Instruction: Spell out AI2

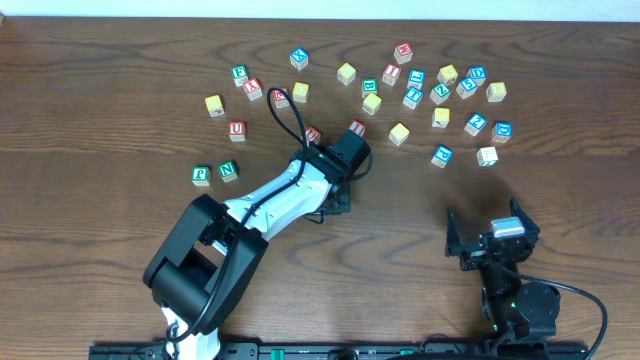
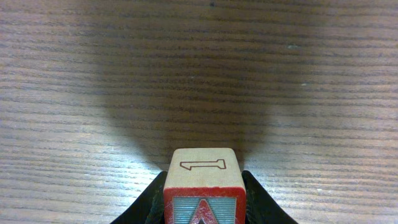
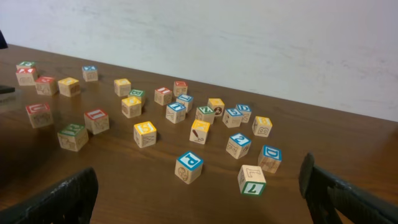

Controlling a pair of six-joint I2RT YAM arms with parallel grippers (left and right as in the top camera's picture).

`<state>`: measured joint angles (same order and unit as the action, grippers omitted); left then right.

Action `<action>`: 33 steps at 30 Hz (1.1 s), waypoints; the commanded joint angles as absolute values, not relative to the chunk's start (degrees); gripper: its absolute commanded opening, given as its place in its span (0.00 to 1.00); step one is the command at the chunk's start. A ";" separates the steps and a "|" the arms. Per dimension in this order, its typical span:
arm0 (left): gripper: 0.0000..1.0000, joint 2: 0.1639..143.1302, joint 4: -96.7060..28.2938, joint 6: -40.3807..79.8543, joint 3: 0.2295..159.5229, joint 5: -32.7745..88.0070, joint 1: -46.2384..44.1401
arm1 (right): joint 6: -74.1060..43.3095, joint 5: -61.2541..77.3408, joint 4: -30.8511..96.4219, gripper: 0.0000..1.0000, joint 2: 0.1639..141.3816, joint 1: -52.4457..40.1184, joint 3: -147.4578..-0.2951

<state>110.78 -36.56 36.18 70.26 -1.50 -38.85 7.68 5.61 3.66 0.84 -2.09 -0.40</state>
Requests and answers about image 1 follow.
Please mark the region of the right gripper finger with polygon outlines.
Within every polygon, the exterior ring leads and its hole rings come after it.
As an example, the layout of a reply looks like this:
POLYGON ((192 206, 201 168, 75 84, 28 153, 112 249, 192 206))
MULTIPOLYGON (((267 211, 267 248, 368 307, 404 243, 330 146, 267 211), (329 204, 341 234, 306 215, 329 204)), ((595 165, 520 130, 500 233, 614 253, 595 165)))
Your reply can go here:
POLYGON ((527 235, 538 235, 539 227, 535 224, 535 222, 524 212, 522 207, 518 204, 516 199, 512 197, 509 201, 511 215, 513 217, 517 217, 527 235))
POLYGON ((461 253, 461 239, 455 222, 453 210, 447 209, 447 234, 446 234, 446 247, 445 256, 459 256, 461 253))

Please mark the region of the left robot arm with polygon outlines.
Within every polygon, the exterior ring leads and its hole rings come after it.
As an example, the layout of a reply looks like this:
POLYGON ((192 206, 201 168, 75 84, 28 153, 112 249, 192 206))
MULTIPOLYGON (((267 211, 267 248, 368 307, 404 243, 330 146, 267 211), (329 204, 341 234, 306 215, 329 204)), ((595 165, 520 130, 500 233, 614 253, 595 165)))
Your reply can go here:
POLYGON ((310 143, 255 191, 217 202, 193 200, 143 273, 167 320, 171 359, 213 359, 218 329, 244 295, 270 240, 346 193, 371 149, 351 130, 333 146, 310 143))

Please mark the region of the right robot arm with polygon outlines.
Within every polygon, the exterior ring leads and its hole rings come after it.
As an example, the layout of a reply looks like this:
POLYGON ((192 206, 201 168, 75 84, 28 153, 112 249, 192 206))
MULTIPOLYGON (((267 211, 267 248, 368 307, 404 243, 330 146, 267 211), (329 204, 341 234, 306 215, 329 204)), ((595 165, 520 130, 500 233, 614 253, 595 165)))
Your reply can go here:
POLYGON ((467 244, 449 211, 445 255, 457 257, 463 271, 480 273, 483 312, 496 332, 483 349, 496 357, 549 359, 547 340, 556 334, 561 295, 551 285, 522 279, 517 265, 533 253, 540 228, 514 199, 509 206, 509 217, 493 220, 489 232, 467 244))

